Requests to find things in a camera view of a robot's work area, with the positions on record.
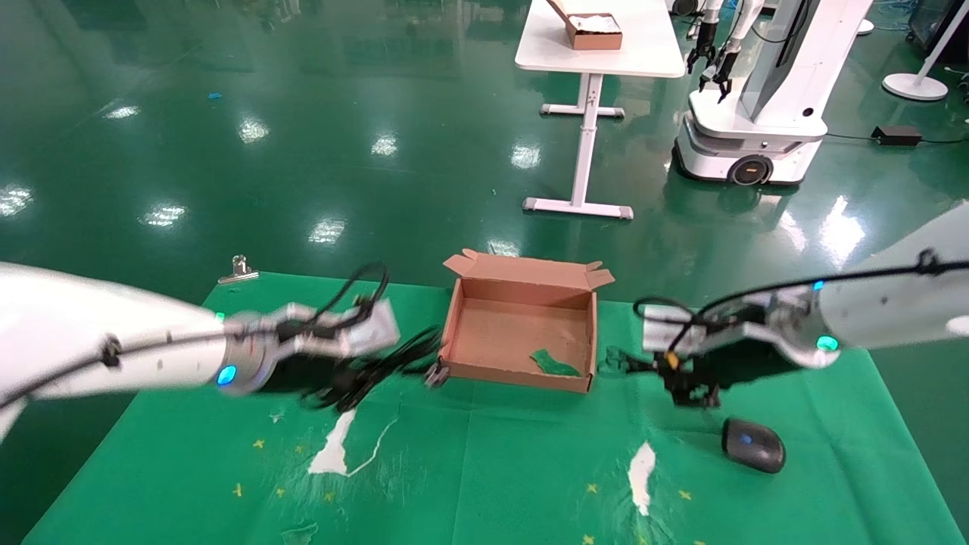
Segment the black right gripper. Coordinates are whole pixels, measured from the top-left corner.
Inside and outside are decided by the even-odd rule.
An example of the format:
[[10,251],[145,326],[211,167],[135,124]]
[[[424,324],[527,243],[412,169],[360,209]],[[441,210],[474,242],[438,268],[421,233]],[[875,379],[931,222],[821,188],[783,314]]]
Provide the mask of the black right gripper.
[[738,341],[693,357],[693,374],[699,378],[681,370],[681,359],[675,353],[664,353],[663,363],[665,390],[674,403],[699,410],[717,410],[722,406],[720,388],[802,369],[773,344],[762,341]]

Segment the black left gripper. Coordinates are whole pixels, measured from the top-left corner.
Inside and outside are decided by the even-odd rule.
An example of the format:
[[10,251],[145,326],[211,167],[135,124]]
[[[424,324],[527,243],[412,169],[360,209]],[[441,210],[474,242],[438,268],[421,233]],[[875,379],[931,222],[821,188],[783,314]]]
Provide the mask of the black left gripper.
[[370,354],[351,361],[298,354],[274,366],[262,394],[299,394],[318,401],[319,410],[351,411],[401,366],[401,355]]

